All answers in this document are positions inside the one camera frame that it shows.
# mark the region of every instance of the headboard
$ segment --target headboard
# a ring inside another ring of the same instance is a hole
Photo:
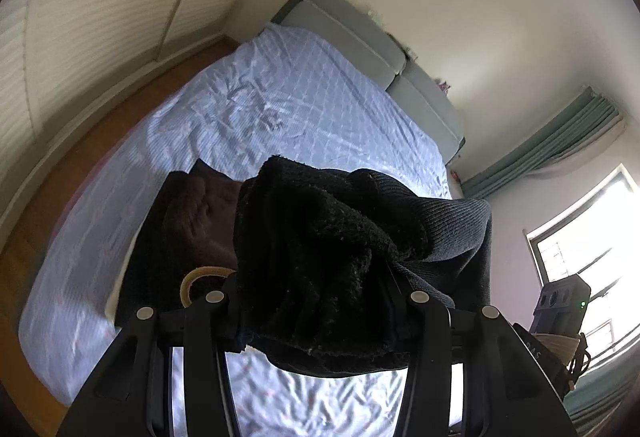
[[[331,43],[436,142],[445,163],[463,146],[462,121],[443,91],[392,36],[346,0],[289,0],[271,21]]]

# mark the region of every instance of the window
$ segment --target window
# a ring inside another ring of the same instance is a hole
[[[620,166],[590,198],[528,235],[543,283],[579,274],[591,287],[582,322],[593,364],[640,338],[640,200]]]

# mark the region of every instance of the knit fabric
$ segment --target knit fabric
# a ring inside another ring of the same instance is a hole
[[[417,197],[361,169],[270,158],[242,184],[234,247],[252,345],[281,369],[344,377],[408,366],[376,271],[389,265],[449,307],[489,303],[484,200]]]

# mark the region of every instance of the wooden floor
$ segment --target wooden floor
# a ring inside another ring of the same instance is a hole
[[[20,292],[33,277],[34,260],[75,190],[100,158],[136,123],[197,72],[236,48],[224,39],[147,84],[114,108],[58,163],[24,210],[0,255],[0,382],[32,428],[53,437],[66,409],[31,372],[13,321]]]

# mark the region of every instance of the wrinkled sheet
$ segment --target wrinkled sheet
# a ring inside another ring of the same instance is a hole
[[[165,176],[197,157],[237,180],[271,155],[319,168],[387,173],[421,196],[449,198],[435,143],[340,52],[298,28],[269,25],[207,67],[132,130],[92,176],[50,242],[22,312],[31,368],[69,405],[116,335],[104,306],[130,239]],[[318,379],[249,349],[227,362],[242,435],[386,436],[406,373]],[[454,375],[452,420],[462,411]],[[186,435],[182,352],[174,350],[174,424]]]

